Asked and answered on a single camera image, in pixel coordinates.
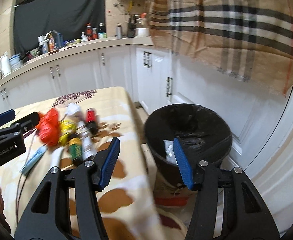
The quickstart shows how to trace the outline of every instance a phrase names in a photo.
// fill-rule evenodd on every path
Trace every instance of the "black curtain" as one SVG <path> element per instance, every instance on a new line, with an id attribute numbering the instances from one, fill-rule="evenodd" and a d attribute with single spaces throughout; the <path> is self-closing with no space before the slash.
<path id="1" fill-rule="evenodd" d="M 87 23 L 105 23 L 105 0 L 28 0 L 15 9 L 14 47 L 24 55 L 39 46 L 38 37 L 51 30 L 64 41 L 79 39 Z"/>

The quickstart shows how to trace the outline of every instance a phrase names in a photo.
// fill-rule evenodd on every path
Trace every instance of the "green can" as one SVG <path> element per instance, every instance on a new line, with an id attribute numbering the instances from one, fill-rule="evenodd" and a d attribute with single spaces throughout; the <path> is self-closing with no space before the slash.
<path id="1" fill-rule="evenodd" d="M 74 165 L 79 166 L 83 162 L 82 142 L 76 133 L 69 135 L 69 153 Z"/>

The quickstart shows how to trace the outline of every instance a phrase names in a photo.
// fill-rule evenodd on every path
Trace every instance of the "kettle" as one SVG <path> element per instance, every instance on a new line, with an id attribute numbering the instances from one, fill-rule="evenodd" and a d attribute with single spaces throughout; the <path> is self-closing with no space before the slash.
<path id="1" fill-rule="evenodd" d="M 0 70 L 2 71 L 3 77 L 11 73 L 11 65 L 8 61 L 8 52 L 4 53 L 0 57 Z"/>
<path id="2" fill-rule="evenodd" d="M 146 18 L 136 19 L 136 37 L 150 36 Z"/>

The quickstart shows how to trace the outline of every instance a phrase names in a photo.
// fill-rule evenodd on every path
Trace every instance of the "kitchen counter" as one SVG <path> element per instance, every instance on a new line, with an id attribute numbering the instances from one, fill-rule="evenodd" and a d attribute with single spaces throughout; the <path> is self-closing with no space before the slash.
<path id="1" fill-rule="evenodd" d="M 123 45 L 146 45 L 153 46 L 151 37 L 136 37 L 136 38 L 123 38 L 117 39 L 116 37 L 105 38 L 101 40 L 86 41 L 78 44 L 71 45 L 66 48 L 62 48 L 60 51 L 49 54 L 43 54 L 39 57 L 29 60 L 23 67 L 11 72 L 0 80 L 0 86 L 4 85 L 11 79 L 33 69 L 45 63 L 71 56 L 74 54 L 82 53 L 85 51 L 103 49 L 107 47 L 123 46 Z"/>

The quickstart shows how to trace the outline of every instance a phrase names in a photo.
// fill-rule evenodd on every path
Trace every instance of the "dish soap bottle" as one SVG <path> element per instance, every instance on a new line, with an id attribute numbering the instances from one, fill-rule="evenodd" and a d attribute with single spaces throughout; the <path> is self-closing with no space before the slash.
<path id="1" fill-rule="evenodd" d="M 48 42 L 44 42 L 42 46 L 42 54 L 48 53 Z"/>
<path id="2" fill-rule="evenodd" d="M 81 42 L 85 42 L 85 41 L 88 41 L 88 37 L 85 36 L 84 32 L 81 33 Z"/>
<path id="3" fill-rule="evenodd" d="M 50 38 L 48 40 L 48 47 L 49 47 L 50 51 L 54 50 L 54 44 L 55 44 L 54 38 L 53 38 L 52 34 L 50 33 Z"/>

